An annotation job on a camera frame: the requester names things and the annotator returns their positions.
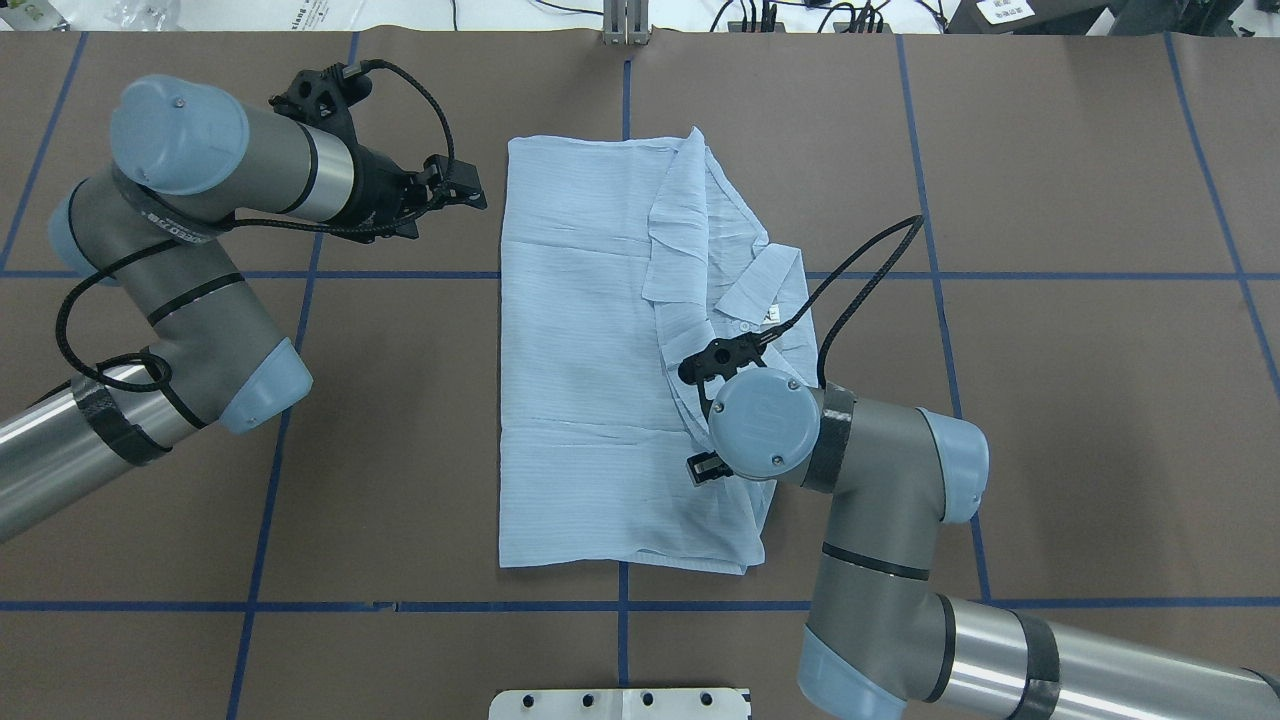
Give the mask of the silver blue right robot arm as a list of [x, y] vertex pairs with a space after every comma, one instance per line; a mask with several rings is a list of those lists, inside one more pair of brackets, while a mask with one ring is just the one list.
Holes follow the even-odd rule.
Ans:
[[797, 684], [841, 719], [913, 701], [992, 719], [1275, 719], [1277, 678], [955, 600], [931, 588], [940, 528], [970, 520], [989, 474], [972, 423], [805, 386], [776, 368], [722, 372], [700, 404], [712, 450], [696, 483], [735, 475], [831, 498]]

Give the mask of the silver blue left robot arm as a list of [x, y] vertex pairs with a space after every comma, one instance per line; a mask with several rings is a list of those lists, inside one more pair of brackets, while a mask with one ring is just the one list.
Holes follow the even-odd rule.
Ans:
[[484, 209], [476, 167], [445, 141], [404, 169], [357, 137], [352, 106], [381, 59], [301, 70], [268, 109], [173, 76], [131, 83], [110, 118], [110, 163], [50, 217], [79, 275], [54, 320], [72, 375], [3, 424], [3, 538], [169, 455], [197, 430], [234, 434], [301, 401], [314, 379], [221, 237], [250, 227], [356, 243], [415, 240], [419, 219]]

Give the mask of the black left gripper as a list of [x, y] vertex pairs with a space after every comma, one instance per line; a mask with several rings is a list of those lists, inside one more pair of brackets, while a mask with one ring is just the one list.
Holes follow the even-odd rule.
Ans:
[[477, 168], [470, 163], [434, 154], [421, 170], [406, 170], [389, 156], [372, 150], [355, 152], [355, 183], [340, 210], [340, 237], [376, 241], [399, 237], [417, 240], [413, 215], [426, 208], [462, 205], [488, 209]]

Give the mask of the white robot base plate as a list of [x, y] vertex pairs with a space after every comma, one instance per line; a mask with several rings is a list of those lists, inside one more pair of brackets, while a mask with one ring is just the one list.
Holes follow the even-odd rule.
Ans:
[[751, 719], [748, 689], [728, 687], [503, 691], [489, 719]]

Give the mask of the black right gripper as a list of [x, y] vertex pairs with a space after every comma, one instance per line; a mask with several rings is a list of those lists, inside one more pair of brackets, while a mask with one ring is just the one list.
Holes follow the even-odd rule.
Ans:
[[701, 415], [707, 425], [704, 448], [686, 459], [686, 470], [694, 487], [701, 488], [712, 483], [736, 477], [736, 471], [730, 466], [718, 450], [716, 437], [712, 432], [712, 421], [723, 410], [708, 389], [708, 379], [698, 379], [694, 383], [698, 389]]

